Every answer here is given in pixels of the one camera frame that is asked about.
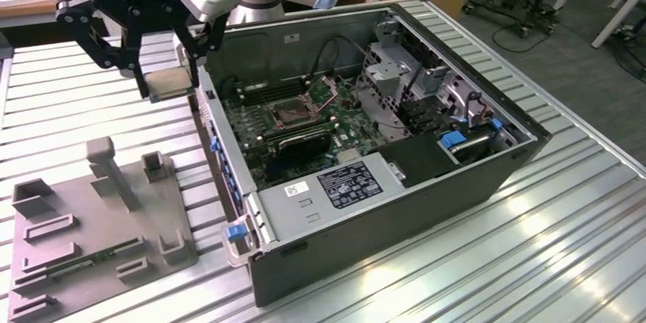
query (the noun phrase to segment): motherboard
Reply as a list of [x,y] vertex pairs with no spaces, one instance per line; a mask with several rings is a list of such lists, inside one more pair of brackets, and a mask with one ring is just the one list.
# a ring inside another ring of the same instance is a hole
[[362,109],[355,78],[323,75],[247,86],[223,101],[259,189],[368,154],[386,139]]

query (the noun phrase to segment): aluminum table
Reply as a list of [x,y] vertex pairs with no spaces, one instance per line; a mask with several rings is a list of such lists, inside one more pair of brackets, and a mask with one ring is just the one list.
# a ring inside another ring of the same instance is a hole
[[[6,319],[12,185],[89,173],[83,142],[116,161],[172,155],[200,259],[64,322],[640,321],[646,318],[646,169],[428,2],[399,1],[554,134],[491,199],[276,303],[256,308],[217,237],[224,214],[184,98],[139,100],[72,43],[18,49],[0,82],[0,320]],[[176,65],[171,36],[144,40],[147,70]]]

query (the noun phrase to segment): gray block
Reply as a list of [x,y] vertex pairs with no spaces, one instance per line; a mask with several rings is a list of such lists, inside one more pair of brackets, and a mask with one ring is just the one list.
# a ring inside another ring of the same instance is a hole
[[53,280],[47,275],[47,270],[47,268],[37,269],[20,278],[13,279],[10,291],[20,295],[32,295],[52,285]]
[[168,265],[177,264],[188,257],[188,246],[180,230],[176,230],[176,237],[176,242],[169,243],[159,236],[159,253]]
[[20,183],[13,187],[13,201],[10,206],[26,218],[53,211],[52,206],[45,202],[43,197],[53,194],[53,190],[43,179],[33,179]]
[[48,184],[43,182],[43,179],[33,179],[13,187],[13,200],[24,200],[33,196],[45,197],[49,194],[53,194],[53,190]]
[[57,232],[73,228],[77,224],[76,217],[68,213],[61,217],[49,219],[45,222],[36,223],[24,229],[24,240],[32,242],[39,238],[45,238]]
[[105,172],[103,171],[103,168],[99,164],[91,163],[89,164],[89,169],[92,170],[92,174],[97,178],[105,177]]
[[145,240],[139,236],[128,245],[117,248],[113,254],[119,257],[129,257],[145,251]]
[[31,219],[45,212],[53,211],[52,206],[48,205],[41,196],[33,196],[22,200],[17,200],[12,202],[10,206],[25,219]]
[[168,177],[167,166],[164,165],[164,159],[159,151],[144,154],[141,156],[141,164],[148,183],[157,182]]
[[97,192],[99,197],[108,197],[116,192],[116,187],[108,177],[100,177],[97,180],[91,181],[93,190]]
[[33,272],[36,269],[48,268],[57,263],[73,258],[81,249],[73,242],[41,251],[39,255],[22,258],[22,271]]
[[33,322],[36,319],[52,314],[56,310],[57,301],[47,294],[28,300],[16,306],[9,313],[9,320],[16,323]]
[[152,273],[152,264],[145,257],[141,257],[117,266],[116,272],[121,283],[131,284]]
[[[148,183],[140,161],[120,168],[140,201],[136,210],[128,212],[123,208],[119,194],[105,187],[109,180],[101,185],[91,174],[51,186],[55,193],[43,200],[56,210],[31,219],[16,214],[9,310],[39,295],[59,302],[53,310],[41,311],[48,314],[22,319],[33,323],[55,321],[196,262],[172,160],[168,156],[163,159],[168,177],[155,183]],[[105,190],[103,196],[95,188]],[[76,220],[73,227],[65,227],[67,215]],[[25,230],[35,237],[31,241],[24,240]],[[77,253],[65,254],[64,247],[72,244]],[[25,258],[28,272],[22,271]],[[141,258],[147,268],[137,266],[132,271],[117,272],[117,267]]]
[[105,177],[109,178],[109,181],[117,190],[119,196],[121,196],[123,204],[125,204],[128,211],[137,210],[141,207],[141,203],[132,192],[131,185],[123,176],[121,170],[113,162],[115,151],[112,139],[109,137],[104,137],[87,141],[85,150],[87,160],[100,166],[99,170],[101,170],[105,173]]

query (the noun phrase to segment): barcode label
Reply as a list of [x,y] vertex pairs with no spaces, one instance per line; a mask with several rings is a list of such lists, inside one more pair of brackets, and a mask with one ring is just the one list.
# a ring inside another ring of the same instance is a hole
[[309,187],[307,186],[307,182],[299,182],[295,185],[288,185],[284,188],[284,193],[287,193],[287,197],[296,196],[297,194],[307,192]]

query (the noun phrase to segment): gray carpet floor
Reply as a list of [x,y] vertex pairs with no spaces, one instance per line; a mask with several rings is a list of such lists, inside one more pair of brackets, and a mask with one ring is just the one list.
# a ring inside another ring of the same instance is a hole
[[[471,15],[462,14],[459,23],[523,71],[548,93],[578,114],[584,121],[646,164],[646,84],[632,78],[615,62],[611,44],[600,49],[590,47],[598,32],[615,11],[607,7],[612,0],[568,0],[559,12],[560,25],[554,34],[530,52],[504,51],[491,41],[491,34],[511,20],[484,9]],[[552,5],[555,0],[546,0]],[[635,22],[644,12],[638,8],[627,22]],[[534,32],[520,39],[508,31],[496,40],[504,47],[526,49],[540,38]],[[636,71],[624,51],[618,50],[622,63]],[[646,62],[646,43],[635,47]]]

